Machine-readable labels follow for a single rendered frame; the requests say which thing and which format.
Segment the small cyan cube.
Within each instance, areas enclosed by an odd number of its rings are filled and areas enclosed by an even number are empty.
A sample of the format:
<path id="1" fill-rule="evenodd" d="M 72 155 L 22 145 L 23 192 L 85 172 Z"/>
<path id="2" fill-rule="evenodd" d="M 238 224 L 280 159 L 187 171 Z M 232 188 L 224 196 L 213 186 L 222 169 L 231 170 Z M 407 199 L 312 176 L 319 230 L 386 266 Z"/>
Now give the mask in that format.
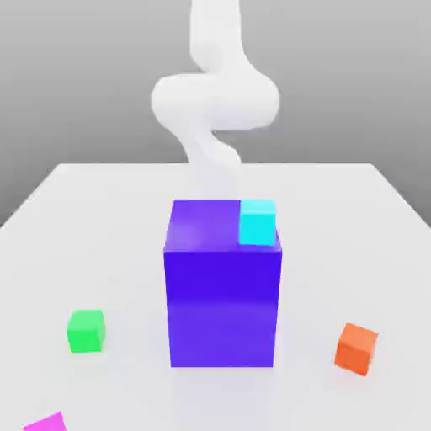
<path id="1" fill-rule="evenodd" d="M 276 207 L 273 200 L 241 200 L 239 243 L 273 246 L 276 238 Z"/>

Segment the small green cube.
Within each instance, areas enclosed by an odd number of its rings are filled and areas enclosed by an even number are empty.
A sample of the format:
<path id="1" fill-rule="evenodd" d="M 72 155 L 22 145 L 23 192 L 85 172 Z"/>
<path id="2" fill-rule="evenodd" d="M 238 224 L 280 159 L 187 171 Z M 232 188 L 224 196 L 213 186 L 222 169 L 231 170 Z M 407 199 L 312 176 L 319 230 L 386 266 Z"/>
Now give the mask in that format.
<path id="1" fill-rule="evenodd" d="M 96 353 L 103 349 L 105 322 L 102 310 L 75 310 L 67 325 L 72 353 Z"/>

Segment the small orange cube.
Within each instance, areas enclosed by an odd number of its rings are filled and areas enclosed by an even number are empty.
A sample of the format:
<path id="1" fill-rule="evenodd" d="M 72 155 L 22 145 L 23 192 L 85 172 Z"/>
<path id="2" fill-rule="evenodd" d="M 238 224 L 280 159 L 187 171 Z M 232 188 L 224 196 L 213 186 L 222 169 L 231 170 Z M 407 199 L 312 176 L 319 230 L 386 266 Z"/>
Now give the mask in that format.
<path id="1" fill-rule="evenodd" d="M 378 333 L 347 323 L 338 340 L 334 364 L 366 376 L 375 352 Z"/>

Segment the small magenta cube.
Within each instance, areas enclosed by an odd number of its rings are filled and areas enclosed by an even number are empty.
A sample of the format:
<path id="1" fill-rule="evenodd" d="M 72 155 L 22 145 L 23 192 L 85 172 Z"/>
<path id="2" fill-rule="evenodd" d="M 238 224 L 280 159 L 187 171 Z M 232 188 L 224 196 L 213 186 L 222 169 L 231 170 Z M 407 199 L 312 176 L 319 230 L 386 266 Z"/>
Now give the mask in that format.
<path id="1" fill-rule="evenodd" d="M 62 412 L 56 412 L 34 423 L 24 425 L 22 431 L 67 431 Z"/>

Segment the large purple box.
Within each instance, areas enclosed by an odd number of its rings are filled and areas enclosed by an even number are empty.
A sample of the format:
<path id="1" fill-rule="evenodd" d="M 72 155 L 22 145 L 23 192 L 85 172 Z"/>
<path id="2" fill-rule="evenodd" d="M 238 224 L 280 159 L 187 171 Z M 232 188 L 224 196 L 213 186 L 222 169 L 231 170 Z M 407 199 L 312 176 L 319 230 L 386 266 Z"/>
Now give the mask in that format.
<path id="1" fill-rule="evenodd" d="M 240 241 L 239 200 L 175 200 L 163 261 L 173 367 L 271 367 L 283 250 Z"/>

